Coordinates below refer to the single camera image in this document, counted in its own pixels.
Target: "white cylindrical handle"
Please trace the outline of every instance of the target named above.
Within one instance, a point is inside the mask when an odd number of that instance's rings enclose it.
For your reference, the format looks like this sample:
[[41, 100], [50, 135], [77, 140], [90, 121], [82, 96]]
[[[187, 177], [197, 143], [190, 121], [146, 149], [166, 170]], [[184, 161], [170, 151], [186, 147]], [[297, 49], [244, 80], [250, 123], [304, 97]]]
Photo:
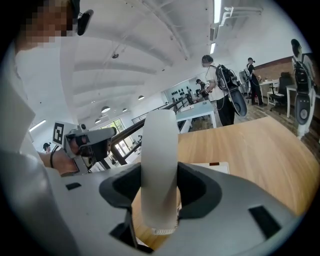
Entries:
[[173, 229], [177, 221], [178, 132], [175, 112], [147, 114], [141, 145], [141, 212], [154, 229]]

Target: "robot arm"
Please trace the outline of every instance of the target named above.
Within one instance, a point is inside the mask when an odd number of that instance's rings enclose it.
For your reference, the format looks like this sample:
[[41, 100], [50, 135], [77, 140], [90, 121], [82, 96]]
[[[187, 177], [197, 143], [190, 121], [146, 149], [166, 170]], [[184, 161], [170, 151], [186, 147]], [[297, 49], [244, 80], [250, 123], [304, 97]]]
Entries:
[[85, 174], [109, 155], [111, 139], [116, 133], [114, 127], [89, 131], [84, 124], [55, 122], [52, 141], [73, 159], [78, 173]]

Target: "black pants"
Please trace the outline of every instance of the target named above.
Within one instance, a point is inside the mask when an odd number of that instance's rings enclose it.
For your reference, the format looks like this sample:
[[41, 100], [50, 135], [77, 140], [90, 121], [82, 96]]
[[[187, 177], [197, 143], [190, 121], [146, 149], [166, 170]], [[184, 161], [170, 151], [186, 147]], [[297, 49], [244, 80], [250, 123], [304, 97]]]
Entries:
[[255, 96], [257, 95], [259, 105], [263, 104], [258, 80], [252, 79], [250, 81], [250, 84], [251, 84], [251, 103], [252, 104], [255, 103]]
[[235, 121], [235, 109], [228, 95], [216, 101], [221, 124], [223, 126], [233, 125]]

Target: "wooden table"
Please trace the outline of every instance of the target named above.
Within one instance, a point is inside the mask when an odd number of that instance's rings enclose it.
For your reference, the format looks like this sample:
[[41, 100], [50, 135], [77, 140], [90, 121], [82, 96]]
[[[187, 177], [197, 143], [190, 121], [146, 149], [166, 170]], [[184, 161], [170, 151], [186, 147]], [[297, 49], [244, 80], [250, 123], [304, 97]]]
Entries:
[[[319, 186], [319, 163], [271, 117], [179, 134], [178, 140], [180, 162], [228, 162], [231, 175], [256, 183], [297, 215], [308, 209]], [[132, 203], [135, 235], [155, 250], [168, 236], [152, 235], [143, 225], [140, 205], [139, 192]]]

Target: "hand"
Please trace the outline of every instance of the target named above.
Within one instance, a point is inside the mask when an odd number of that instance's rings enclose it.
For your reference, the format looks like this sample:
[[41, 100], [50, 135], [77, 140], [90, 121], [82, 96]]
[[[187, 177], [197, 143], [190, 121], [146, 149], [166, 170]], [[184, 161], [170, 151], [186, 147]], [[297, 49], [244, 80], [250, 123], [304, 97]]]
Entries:
[[60, 175], [78, 171], [74, 160], [71, 159], [62, 149], [53, 154], [52, 165], [54, 169], [58, 170]]

